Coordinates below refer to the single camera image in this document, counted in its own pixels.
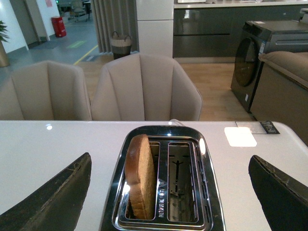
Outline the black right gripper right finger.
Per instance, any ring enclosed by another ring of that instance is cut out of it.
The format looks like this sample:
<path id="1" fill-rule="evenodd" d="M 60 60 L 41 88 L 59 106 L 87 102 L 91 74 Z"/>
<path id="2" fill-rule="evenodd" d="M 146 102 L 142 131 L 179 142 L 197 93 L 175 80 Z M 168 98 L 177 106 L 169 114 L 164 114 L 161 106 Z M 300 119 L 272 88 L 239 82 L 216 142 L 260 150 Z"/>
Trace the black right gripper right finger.
<path id="1" fill-rule="evenodd" d="M 248 166 L 255 194 L 273 231 L 308 229 L 308 187 L 254 155 Z"/>

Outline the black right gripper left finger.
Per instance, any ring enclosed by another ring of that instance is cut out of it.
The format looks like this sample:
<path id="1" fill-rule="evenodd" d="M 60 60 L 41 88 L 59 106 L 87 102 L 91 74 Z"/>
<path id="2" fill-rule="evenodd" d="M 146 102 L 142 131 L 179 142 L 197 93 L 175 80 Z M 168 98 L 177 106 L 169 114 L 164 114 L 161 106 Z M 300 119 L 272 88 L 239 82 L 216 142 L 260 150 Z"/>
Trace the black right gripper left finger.
<path id="1" fill-rule="evenodd" d="M 1 214 L 2 231 L 75 230 L 91 177 L 91 156 L 84 153 L 27 198 Z"/>

